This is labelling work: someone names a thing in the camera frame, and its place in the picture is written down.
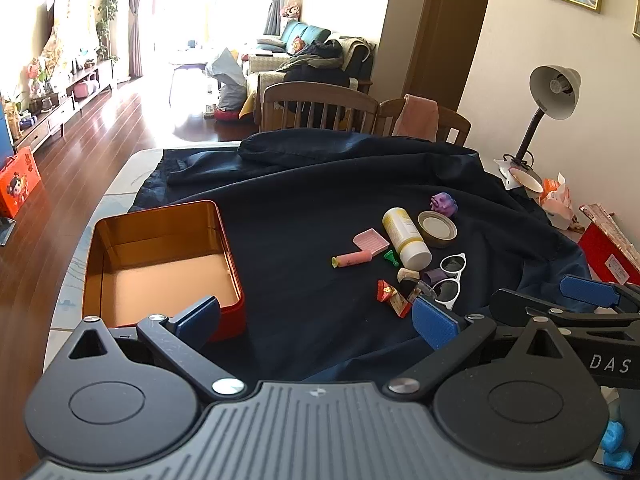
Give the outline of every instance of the sunglasses lens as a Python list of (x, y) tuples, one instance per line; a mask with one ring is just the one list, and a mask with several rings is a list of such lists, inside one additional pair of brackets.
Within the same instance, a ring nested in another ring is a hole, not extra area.
[(448, 256), (442, 261), (442, 268), (448, 272), (458, 272), (464, 266), (462, 256)]
[(458, 295), (458, 282), (454, 280), (445, 280), (437, 283), (433, 287), (438, 301), (451, 301)]

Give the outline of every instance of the pink tube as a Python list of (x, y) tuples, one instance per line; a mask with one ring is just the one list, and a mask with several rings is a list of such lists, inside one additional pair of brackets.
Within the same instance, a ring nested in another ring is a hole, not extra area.
[(331, 264), (335, 267), (348, 267), (350, 265), (364, 264), (371, 261), (371, 251), (358, 251), (357, 253), (341, 254), (331, 258)]

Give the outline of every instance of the brown door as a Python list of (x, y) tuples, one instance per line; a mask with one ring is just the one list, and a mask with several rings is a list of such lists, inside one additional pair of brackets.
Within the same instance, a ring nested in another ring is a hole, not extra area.
[(457, 110), (488, 0), (425, 0), (407, 92)]

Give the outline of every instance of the dark blue cloth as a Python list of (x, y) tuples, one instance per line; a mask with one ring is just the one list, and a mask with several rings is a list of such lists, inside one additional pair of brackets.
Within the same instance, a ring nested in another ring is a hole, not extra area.
[(588, 277), (581, 249), (524, 195), (504, 190), (473, 150), (404, 137), (327, 130), (256, 134), (240, 147), (165, 151), (132, 210), (193, 200), (220, 208), (246, 296), (246, 333), (203, 354), (248, 383), (373, 380), (378, 384), (431, 352), (411, 316), (376, 301), (378, 279), (396, 283), (382, 256), (334, 269), (353, 237), (400, 206), (412, 218), (445, 191), (458, 203), (456, 240), (433, 249), (430, 268), (465, 253), (455, 311), (477, 312), (498, 288), (577, 311), (559, 280)]

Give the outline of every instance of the white bottle cap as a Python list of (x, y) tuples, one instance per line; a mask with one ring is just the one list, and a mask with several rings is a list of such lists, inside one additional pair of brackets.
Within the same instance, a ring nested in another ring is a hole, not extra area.
[(409, 270), (423, 270), (431, 263), (431, 253), (424, 242), (409, 242), (400, 251), (400, 260)]

